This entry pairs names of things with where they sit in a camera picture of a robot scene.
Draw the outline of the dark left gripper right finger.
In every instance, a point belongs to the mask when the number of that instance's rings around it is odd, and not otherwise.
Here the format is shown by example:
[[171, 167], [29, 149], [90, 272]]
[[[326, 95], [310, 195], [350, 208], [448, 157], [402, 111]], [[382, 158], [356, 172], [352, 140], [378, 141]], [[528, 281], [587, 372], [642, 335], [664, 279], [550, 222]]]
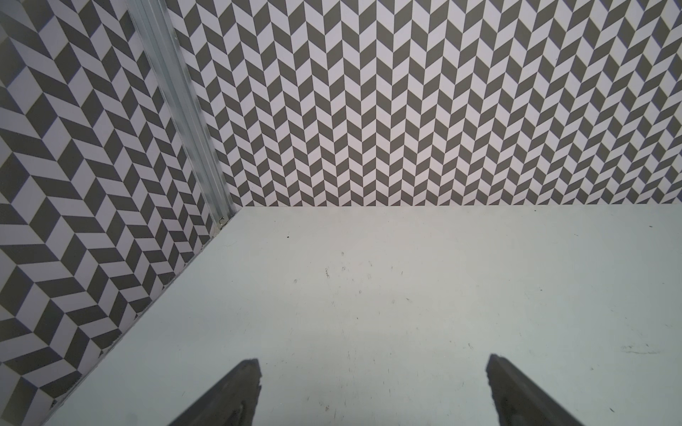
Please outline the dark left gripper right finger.
[[486, 372], [500, 425], [583, 425], [507, 358], [491, 354]]

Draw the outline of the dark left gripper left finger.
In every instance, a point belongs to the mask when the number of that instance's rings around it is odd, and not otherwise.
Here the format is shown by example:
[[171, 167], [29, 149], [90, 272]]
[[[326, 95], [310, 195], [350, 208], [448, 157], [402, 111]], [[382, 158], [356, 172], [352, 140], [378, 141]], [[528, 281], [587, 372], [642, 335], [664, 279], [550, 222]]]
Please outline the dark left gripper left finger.
[[170, 426], [252, 425], [261, 392], [261, 377], [258, 359], [241, 361]]

